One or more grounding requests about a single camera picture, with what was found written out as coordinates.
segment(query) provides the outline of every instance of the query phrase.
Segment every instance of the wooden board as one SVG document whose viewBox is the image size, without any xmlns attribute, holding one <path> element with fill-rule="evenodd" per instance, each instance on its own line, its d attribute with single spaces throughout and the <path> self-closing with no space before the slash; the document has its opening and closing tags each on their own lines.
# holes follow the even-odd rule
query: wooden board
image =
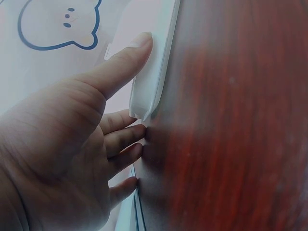
<svg viewBox="0 0 308 231">
<path fill-rule="evenodd" d="M 308 1 L 182 0 L 148 126 L 147 231 L 308 230 Z"/>
</svg>

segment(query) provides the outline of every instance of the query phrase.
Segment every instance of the knuckle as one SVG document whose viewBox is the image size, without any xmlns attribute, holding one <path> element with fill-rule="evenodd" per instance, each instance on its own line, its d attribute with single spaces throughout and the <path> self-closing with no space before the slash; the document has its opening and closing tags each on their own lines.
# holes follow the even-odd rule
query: knuckle
<svg viewBox="0 0 308 231">
<path fill-rule="evenodd" d="M 124 49 L 122 52 L 114 55 L 114 58 L 119 61 L 119 63 L 129 64 L 134 70 L 138 69 L 139 67 L 139 60 L 138 58 L 128 50 Z"/>
</svg>

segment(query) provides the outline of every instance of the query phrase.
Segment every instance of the hand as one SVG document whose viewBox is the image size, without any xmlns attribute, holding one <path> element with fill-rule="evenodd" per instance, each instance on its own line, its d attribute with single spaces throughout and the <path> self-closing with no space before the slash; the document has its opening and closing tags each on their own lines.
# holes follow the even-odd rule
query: hand
<svg viewBox="0 0 308 231">
<path fill-rule="evenodd" d="M 0 230 L 101 228 L 137 179 L 108 180 L 140 156 L 145 127 L 126 128 L 128 111 L 104 115 L 106 100 L 144 66 L 153 40 L 130 47 L 83 75 L 20 102 L 0 120 Z"/>
</svg>

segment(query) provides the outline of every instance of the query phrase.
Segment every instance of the white surface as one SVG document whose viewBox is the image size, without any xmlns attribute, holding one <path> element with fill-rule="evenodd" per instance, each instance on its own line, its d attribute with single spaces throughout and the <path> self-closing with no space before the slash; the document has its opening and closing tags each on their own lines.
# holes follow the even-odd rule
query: white surface
<svg viewBox="0 0 308 231">
<path fill-rule="evenodd" d="M 179 5 L 179 0 L 132 0 L 123 11 L 114 40 L 108 46 L 106 59 L 128 46 L 139 33 L 152 32 L 152 54 L 133 82 L 129 107 L 132 117 L 145 120 L 158 105 Z"/>
<path fill-rule="evenodd" d="M 99 0 L 32 0 L 21 17 L 28 42 L 42 47 L 69 40 L 87 47 L 93 43 L 94 7 Z M 130 0 L 103 0 L 98 8 L 98 43 L 92 50 L 74 44 L 38 51 L 26 46 L 18 33 L 19 16 L 28 0 L 4 0 L 0 4 L 0 114 L 18 101 L 65 77 L 91 70 L 104 62 L 122 12 Z M 71 28 L 63 23 L 69 22 Z M 131 83 L 108 103 L 106 112 L 128 108 Z"/>
</svg>

